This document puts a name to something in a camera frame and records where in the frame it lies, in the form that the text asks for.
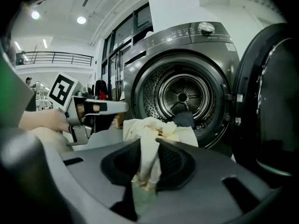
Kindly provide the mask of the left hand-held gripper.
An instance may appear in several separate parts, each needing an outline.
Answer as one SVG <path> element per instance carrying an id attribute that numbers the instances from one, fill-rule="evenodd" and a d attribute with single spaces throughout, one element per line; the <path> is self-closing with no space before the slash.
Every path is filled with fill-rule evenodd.
<path id="1" fill-rule="evenodd" d="M 101 116 L 109 116 L 113 120 L 118 113 L 129 110 L 129 105 L 123 101 L 96 100 L 90 98 L 88 87 L 83 86 L 78 80 L 64 73 L 59 73 L 48 92 L 48 100 L 59 108 L 69 125 L 69 132 L 72 136 L 70 146 L 85 145 L 92 134 L 92 128 L 85 126 L 95 124 Z M 77 111 L 79 105 L 88 106 L 84 109 L 83 116 Z"/>

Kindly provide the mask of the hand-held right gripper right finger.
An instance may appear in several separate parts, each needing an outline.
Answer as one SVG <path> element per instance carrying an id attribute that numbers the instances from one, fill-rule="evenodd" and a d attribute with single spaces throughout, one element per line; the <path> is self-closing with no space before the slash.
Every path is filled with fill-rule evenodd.
<path id="1" fill-rule="evenodd" d="M 230 158 L 207 149 L 160 140 L 194 158 L 193 178 L 178 191 L 159 193 L 155 224 L 265 223 L 275 191 Z"/>

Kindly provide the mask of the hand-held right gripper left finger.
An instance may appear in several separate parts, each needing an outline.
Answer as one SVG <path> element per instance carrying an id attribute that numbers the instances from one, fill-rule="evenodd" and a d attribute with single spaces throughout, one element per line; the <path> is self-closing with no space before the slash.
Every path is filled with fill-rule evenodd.
<path id="1" fill-rule="evenodd" d="M 62 160 L 75 181 L 108 213 L 108 223 L 136 223 L 133 176 L 139 168 L 140 141 L 65 152 Z"/>

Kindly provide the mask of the cream clothes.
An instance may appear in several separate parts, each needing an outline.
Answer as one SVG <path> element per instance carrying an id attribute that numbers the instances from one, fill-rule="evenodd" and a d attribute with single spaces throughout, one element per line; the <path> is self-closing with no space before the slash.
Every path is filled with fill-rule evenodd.
<path id="1" fill-rule="evenodd" d="M 165 123 L 154 117 L 125 120 L 123 140 L 140 139 L 141 145 L 140 167 L 133 177 L 133 182 L 146 191 L 156 189 L 162 174 L 161 158 L 158 154 L 160 144 L 156 141 L 157 138 L 198 147 L 191 127 L 179 127 L 173 121 Z"/>

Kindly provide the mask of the black washing machine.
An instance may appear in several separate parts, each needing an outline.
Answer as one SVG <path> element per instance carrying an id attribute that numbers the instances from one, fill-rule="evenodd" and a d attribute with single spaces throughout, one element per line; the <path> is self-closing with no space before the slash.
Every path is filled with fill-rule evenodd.
<path id="1" fill-rule="evenodd" d="M 127 119 L 193 113 L 198 146 L 231 154 L 229 123 L 239 56 L 219 22 L 193 22 L 144 38 L 123 57 Z"/>

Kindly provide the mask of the grey clothing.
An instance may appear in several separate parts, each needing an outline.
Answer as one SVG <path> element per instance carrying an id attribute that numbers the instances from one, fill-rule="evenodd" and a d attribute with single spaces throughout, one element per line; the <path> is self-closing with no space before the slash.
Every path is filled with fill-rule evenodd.
<path id="1" fill-rule="evenodd" d="M 176 114 L 172 121 L 178 127 L 191 127 L 192 129 L 195 128 L 193 113 L 191 111 L 184 111 Z"/>

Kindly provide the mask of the person's left forearm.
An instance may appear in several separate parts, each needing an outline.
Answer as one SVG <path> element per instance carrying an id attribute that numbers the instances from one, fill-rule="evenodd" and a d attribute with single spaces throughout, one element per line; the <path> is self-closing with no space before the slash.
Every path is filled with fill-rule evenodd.
<path id="1" fill-rule="evenodd" d="M 64 113 L 59 109 L 25 111 L 19 122 L 19 128 L 34 130 L 39 127 L 45 127 L 56 132 L 69 132 L 69 124 Z"/>

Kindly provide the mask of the round black washing machine door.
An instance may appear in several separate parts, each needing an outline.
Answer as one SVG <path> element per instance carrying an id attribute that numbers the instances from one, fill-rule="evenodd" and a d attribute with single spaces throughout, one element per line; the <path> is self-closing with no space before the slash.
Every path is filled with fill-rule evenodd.
<path id="1" fill-rule="evenodd" d="M 299 177 L 299 35 L 290 24 L 270 25 L 252 39 L 232 93 L 236 162 L 272 188 Z"/>

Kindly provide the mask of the person's left hand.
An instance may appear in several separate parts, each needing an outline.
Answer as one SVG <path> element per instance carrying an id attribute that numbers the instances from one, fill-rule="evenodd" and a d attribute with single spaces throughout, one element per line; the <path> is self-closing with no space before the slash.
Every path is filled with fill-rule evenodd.
<path id="1" fill-rule="evenodd" d="M 93 103 L 78 104 L 76 111 L 77 111 L 78 119 L 80 120 L 81 123 L 84 123 L 85 116 L 99 113 L 100 106 Z"/>

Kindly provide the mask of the brown cardboard box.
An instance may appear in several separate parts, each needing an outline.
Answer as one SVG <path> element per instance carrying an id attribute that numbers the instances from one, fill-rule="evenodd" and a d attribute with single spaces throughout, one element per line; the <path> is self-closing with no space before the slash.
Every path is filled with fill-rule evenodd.
<path id="1" fill-rule="evenodd" d="M 125 119 L 125 113 L 118 113 L 114 118 L 113 126 L 117 129 L 122 129 L 124 119 Z"/>

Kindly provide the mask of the hanging black garment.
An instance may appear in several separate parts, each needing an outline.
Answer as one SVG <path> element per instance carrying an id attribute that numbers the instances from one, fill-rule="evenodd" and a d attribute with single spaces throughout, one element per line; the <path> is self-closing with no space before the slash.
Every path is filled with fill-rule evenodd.
<path id="1" fill-rule="evenodd" d="M 94 86 L 94 95 L 98 100 L 106 100 L 108 96 L 107 84 L 105 81 L 99 79 Z"/>

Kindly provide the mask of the person's beige trousers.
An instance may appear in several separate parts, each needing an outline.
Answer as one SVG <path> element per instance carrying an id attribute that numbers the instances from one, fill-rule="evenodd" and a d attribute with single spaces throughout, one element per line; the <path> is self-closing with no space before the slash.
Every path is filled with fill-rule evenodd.
<path id="1" fill-rule="evenodd" d="M 73 148 L 68 146 L 67 138 L 59 132 L 45 127 L 38 127 L 29 132 L 35 135 L 45 147 L 54 148 L 59 154 L 73 151 Z"/>

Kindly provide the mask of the black balcony railing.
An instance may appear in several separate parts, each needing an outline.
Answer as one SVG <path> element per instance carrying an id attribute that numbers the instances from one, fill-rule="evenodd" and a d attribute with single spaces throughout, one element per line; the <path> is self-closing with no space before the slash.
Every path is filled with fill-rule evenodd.
<path id="1" fill-rule="evenodd" d="M 63 64 L 91 66 L 93 56 L 53 51 L 23 52 L 16 54 L 16 66 L 32 64 Z"/>

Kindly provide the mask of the black framed glass partition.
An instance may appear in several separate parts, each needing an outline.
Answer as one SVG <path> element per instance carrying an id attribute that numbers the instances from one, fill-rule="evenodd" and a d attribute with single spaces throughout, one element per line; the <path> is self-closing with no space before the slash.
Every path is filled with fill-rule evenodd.
<path id="1" fill-rule="evenodd" d="M 107 87 L 107 99 L 119 101 L 124 91 L 124 55 L 153 32 L 149 3 L 135 10 L 105 39 L 101 76 Z"/>

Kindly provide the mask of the white plastic box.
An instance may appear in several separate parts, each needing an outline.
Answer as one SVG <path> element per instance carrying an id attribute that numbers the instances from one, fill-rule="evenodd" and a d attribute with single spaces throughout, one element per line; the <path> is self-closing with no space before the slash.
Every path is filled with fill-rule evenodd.
<path id="1" fill-rule="evenodd" d="M 149 0 L 149 6 L 155 33 L 200 20 L 199 0 Z"/>

